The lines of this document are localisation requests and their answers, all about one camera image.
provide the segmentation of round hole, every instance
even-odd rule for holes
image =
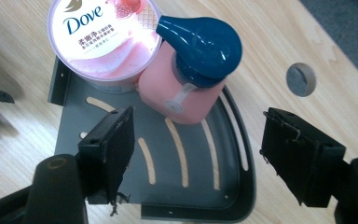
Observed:
[[[286,73],[286,82],[290,91],[301,97],[309,96],[315,91],[316,76],[312,68],[305,63],[294,63]]]

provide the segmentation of blue pump cap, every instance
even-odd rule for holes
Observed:
[[[161,16],[156,32],[176,50],[181,75],[196,86],[219,83],[241,61],[241,40],[224,21]]]

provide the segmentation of dove logo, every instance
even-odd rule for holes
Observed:
[[[90,22],[94,21],[94,19],[101,17],[103,13],[101,12],[101,7],[96,7],[91,13],[86,13],[82,15],[80,18],[70,17],[63,21],[68,28],[69,35],[72,35],[81,26],[86,26]]]
[[[77,11],[78,9],[81,8],[81,5],[82,5],[82,0],[71,0],[69,5],[66,7],[68,8],[68,10],[66,10],[65,12]]]

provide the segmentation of pump nozzle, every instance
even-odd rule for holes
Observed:
[[[224,21],[161,16],[157,33],[176,50],[179,61],[200,76],[222,80],[240,63],[240,38]]]

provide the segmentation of dove jar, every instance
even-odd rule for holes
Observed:
[[[48,38],[60,60],[91,86],[128,92],[161,44],[159,17],[151,0],[56,0]]]

